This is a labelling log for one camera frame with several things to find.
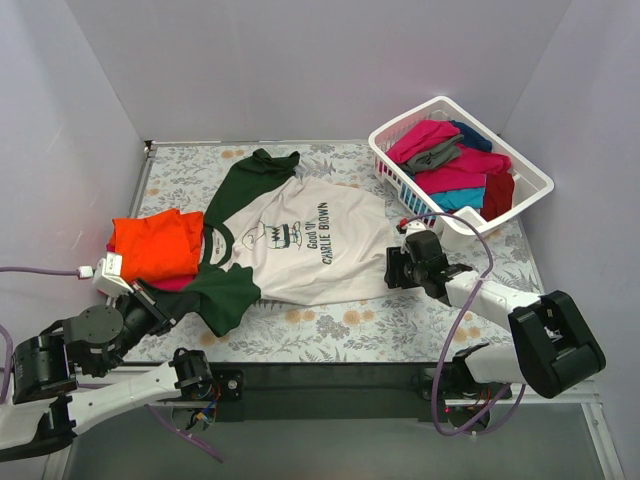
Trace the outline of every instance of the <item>floral pattern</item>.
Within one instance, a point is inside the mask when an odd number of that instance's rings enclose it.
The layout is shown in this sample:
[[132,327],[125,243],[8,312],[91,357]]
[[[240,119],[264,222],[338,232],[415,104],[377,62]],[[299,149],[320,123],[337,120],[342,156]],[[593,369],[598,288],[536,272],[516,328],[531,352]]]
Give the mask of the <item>floral pattern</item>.
[[[206,210],[234,162],[263,147],[272,156],[301,154],[299,177],[362,188],[385,199],[396,224],[408,212],[389,184],[374,175],[373,152],[366,144],[260,144],[159,147],[150,169],[139,217],[169,208]],[[495,280],[511,287],[540,291],[524,233],[514,219],[488,237],[496,265]],[[452,263],[477,269],[487,265],[479,242],[450,254]],[[389,296],[336,305],[300,307],[261,300],[238,328],[222,338],[189,314],[167,335],[145,337],[127,361],[163,362],[178,347],[204,350],[214,362],[425,362],[436,361],[457,311],[429,298],[421,289],[390,291]],[[510,342],[507,331],[467,313],[456,331],[450,358],[480,342]]]

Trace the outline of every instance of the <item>teal cloth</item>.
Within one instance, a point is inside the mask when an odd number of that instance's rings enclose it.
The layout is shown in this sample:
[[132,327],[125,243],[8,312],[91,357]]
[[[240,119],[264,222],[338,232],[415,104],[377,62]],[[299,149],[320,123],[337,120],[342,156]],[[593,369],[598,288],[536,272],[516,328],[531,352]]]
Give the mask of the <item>teal cloth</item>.
[[484,206],[484,188],[463,188],[429,195],[438,206],[448,212],[463,207],[482,208]]

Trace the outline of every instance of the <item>white plastic basket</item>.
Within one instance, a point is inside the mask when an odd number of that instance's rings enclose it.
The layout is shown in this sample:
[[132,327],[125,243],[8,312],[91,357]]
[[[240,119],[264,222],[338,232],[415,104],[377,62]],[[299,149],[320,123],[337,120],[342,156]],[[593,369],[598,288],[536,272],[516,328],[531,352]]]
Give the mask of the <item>white plastic basket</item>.
[[[398,190],[398,199],[412,213],[442,212],[442,209],[422,191],[385,152],[418,122],[431,120],[457,120],[464,122],[493,143],[493,151],[508,155],[513,166],[510,170],[515,182],[511,210],[487,222],[471,207],[456,212],[469,221],[482,236],[489,235],[501,224],[512,219],[553,190],[553,181],[539,168],[516,152],[491,130],[472,117],[448,97],[435,97],[385,123],[369,136],[369,145],[376,155],[375,173],[381,182],[388,181]],[[442,234],[440,243],[447,250],[460,250],[470,245],[474,233],[460,222],[437,217],[433,229]]]

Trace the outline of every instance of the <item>orange folded shirt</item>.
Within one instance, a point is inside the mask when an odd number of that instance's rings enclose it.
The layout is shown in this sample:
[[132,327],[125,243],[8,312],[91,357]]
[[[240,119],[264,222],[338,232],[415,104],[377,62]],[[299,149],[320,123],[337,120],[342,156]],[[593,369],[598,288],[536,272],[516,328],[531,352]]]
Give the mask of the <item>orange folded shirt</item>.
[[114,218],[108,247],[122,255],[121,277],[155,282],[198,273],[204,214],[176,208],[147,218]]

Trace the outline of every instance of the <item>white wall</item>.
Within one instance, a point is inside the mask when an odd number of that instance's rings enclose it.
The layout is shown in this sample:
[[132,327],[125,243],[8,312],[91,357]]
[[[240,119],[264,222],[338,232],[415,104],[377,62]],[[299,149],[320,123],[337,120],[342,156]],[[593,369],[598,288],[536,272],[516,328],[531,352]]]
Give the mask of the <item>white wall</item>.
[[[94,264],[143,145],[63,0],[0,2],[0,92],[0,265]],[[93,300],[78,280],[0,274],[16,343]],[[0,478],[40,478],[43,462],[0,464]]]
[[607,356],[598,377],[627,478],[640,478],[640,3],[573,0],[504,137],[556,190],[525,215],[545,287],[570,292]]
[[144,139],[366,138],[429,98],[500,131],[570,0],[67,0]]

